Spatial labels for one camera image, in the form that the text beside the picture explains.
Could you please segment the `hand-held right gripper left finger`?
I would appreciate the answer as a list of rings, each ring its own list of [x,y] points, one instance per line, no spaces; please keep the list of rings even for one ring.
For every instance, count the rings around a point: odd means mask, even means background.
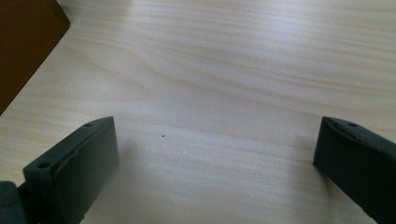
[[[79,224],[119,165],[114,119],[88,122],[23,168],[29,224]]]

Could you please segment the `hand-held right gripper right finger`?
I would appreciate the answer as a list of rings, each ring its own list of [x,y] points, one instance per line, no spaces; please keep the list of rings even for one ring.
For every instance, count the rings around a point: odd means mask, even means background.
[[[314,165],[378,224],[396,224],[396,144],[360,125],[321,120]]]

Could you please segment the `brown wooden box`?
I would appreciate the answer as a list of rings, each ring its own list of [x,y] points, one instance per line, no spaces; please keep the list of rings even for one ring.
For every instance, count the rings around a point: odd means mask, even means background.
[[[0,0],[0,115],[70,24],[58,0]]]

